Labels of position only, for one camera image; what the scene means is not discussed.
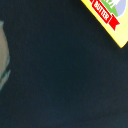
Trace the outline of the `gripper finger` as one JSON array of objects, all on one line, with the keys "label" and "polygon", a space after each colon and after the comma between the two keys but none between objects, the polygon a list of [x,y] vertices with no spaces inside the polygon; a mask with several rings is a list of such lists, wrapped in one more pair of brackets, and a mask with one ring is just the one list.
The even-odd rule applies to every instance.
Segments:
[{"label": "gripper finger", "polygon": [[7,69],[10,63],[10,55],[3,26],[4,22],[0,21],[0,91],[10,75],[10,70]]}]

